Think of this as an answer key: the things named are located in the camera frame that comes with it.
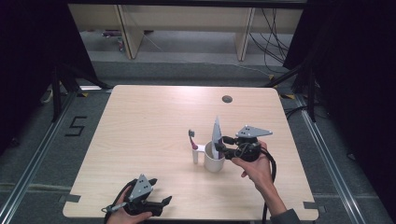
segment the paper cup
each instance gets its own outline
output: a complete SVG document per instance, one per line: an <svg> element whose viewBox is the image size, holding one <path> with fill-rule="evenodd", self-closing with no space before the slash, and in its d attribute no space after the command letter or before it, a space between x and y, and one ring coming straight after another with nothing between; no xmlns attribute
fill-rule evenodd
<svg viewBox="0 0 396 224"><path fill-rule="evenodd" d="M210 171L212 173L216 173L220 171L223 167L224 161L225 161L224 157L221 158L220 160L213 159L212 142L206 144L204 166L207 171Z"/></svg>

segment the gray floor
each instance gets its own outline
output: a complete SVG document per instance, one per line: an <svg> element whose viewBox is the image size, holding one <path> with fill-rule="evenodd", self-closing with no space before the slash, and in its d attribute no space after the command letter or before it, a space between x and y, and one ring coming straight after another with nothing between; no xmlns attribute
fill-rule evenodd
<svg viewBox="0 0 396 224"><path fill-rule="evenodd" d="M286 71L279 67L281 63L268 55L264 56L252 41L248 44L246 59L238 62L233 34L156 31L147 34L137 58L129 60L125 53L119 50L116 37L102 37L101 33L102 31L82 32L81 36L97 76L112 85L221 84L256 87L268 82L270 75L279 76L281 73L277 72ZM288 45L292 36L280 35L279 38ZM272 51L278 53L275 47L272 47ZM280 84L277 87L279 93L290 93L291 83L292 80L288 80ZM77 97L72 102L21 204L13 214L11 223L102 222L99 218L64 217L64 203L60 198L67 195L73 186L78 167L82 164L109 94L89 93L88 96ZM285 109L297 107L296 100L281 99L281 103ZM20 134L21 144L9 148L0 158L0 203L6 201L40 146L41 139L50 126L51 115L51 104L40 106ZM78 121L78 125L85 127L84 131L80 137L67 137L68 133L76 131L69 128L75 116L87 117ZM337 127L332 123L325 108L316 107L316 118L322 137L366 223L393 223L359 165L346 156L347 146L337 134ZM319 209L316 223L353 223L318 152L318 146L306 126L303 114L298 112L292 115L289 125Z"/></svg>

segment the white cup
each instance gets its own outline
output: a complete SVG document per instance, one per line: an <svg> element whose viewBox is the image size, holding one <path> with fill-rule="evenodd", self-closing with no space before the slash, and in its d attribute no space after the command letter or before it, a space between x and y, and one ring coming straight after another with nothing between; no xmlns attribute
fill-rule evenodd
<svg viewBox="0 0 396 224"><path fill-rule="evenodd" d="M212 173L220 171L223 167L224 161L224 157L219 160L213 159L212 142L206 144L204 166L207 171L210 171Z"/></svg>

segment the wooden table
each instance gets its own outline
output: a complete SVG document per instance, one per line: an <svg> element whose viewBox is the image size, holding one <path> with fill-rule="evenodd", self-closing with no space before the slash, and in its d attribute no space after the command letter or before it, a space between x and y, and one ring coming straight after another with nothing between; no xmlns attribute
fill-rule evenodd
<svg viewBox="0 0 396 224"><path fill-rule="evenodd" d="M231 103L222 102L229 95ZM315 220L303 166L278 95L273 89L184 86L117 86L70 192L81 196L66 203L67 217L103 217L122 187L140 174L158 178L149 201L172 195L159 219L260 220L264 200L242 169L224 162L208 172L204 155L192 162L188 130L194 141L211 140L219 116L223 135L234 136L244 125L272 131L259 139L268 144L277 164L276 187L300 219Z"/></svg>

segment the hand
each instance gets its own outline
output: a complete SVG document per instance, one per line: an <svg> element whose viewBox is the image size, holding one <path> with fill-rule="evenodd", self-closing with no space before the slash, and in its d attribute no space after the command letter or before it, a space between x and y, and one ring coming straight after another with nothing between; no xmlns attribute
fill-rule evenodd
<svg viewBox="0 0 396 224"><path fill-rule="evenodd" d="M119 200L116 202L116 204L123 203L123 199L125 197L125 193L128 191L127 188L120 196ZM151 212L145 212L141 213L136 216L130 216L128 213L125 212L123 208L120 208L117 212L111 214L110 218L108 219L107 224L137 224L139 222L142 222L149 217L152 217Z"/></svg>
<svg viewBox="0 0 396 224"><path fill-rule="evenodd" d="M260 141L262 147L267 148L267 144ZM254 183L256 189L262 194L272 216L286 212L286 206L279 197L274 182L271 177L271 168L268 158L260 154L255 161L244 161L240 158L232 158L232 162L244 169L242 177L248 176Z"/></svg>

